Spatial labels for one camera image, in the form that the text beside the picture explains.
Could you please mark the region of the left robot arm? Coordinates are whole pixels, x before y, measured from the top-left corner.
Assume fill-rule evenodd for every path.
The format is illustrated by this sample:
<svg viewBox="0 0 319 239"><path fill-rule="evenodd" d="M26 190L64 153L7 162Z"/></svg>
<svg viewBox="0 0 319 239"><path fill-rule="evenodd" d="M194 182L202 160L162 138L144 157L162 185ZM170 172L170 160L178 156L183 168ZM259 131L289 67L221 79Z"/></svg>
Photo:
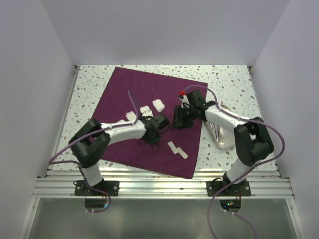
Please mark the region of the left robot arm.
<svg viewBox="0 0 319 239"><path fill-rule="evenodd" d="M162 113L155 117L141 116L137 121L113 124L88 120L68 143L87 181L86 190L94 196L102 193L104 184L98 162L109 145L130 139L156 144L160 140L160 131L169 125L168 118Z"/></svg>

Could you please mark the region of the stainless steel tray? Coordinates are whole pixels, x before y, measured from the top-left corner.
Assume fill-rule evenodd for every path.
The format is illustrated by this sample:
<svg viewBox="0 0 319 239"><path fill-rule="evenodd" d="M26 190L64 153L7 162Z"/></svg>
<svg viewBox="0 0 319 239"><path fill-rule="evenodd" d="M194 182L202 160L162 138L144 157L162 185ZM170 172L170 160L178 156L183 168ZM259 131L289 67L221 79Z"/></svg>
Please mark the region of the stainless steel tray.
<svg viewBox="0 0 319 239"><path fill-rule="evenodd" d="M235 146L236 120L225 113L229 113L229 108L225 108L223 105L221 108L222 111L216 105L210 106L205 112L207 121L204 123L216 145L220 149L228 149Z"/></svg>

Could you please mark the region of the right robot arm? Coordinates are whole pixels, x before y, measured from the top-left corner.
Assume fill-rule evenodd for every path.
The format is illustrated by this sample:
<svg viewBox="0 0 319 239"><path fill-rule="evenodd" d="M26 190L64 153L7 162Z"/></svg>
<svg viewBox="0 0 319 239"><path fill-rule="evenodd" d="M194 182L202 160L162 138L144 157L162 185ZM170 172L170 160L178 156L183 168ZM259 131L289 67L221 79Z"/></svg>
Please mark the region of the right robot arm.
<svg viewBox="0 0 319 239"><path fill-rule="evenodd" d="M260 117L243 118L223 108L217 101L206 101L200 90L179 94L181 105L174 107L171 128L183 129L193 126L195 120L216 124L234 136L237 159L216 185L226 195L234 195L245 173L258 162L274 152L269 132Z"/></svg>

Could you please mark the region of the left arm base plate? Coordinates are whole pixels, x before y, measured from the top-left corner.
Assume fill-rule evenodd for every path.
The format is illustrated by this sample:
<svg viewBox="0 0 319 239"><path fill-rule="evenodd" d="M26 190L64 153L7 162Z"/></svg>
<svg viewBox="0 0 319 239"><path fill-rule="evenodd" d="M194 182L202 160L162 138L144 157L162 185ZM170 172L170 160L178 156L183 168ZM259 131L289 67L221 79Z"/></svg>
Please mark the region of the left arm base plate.
<svg viewBox="0 0 319 239"><path fill-rule="evenodd" d="M118 196L120 182L119 181L105 181L102 180L96 186L88 186L84 180L77 180L73 182L75 186L75 196Z"/></svg>

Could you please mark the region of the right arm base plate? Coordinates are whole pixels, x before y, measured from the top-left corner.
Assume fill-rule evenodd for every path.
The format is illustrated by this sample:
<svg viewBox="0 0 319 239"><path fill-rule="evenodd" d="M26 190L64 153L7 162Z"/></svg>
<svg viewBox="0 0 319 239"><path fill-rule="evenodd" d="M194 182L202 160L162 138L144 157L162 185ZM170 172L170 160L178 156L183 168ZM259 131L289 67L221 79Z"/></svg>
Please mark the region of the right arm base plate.
<svg viewBox="0 0 319 239"><path fill-rule="evenodd" d="M223 189L219 194L219 190L224 188L228 184L228 181L222 180L221 178L215 178L212 181L206 181L206 191L209 197L220 196L220 197L236 197L244 196L249 197L252 195L250 184L245 179L238 184L232 184L226 189Z"/></svg>

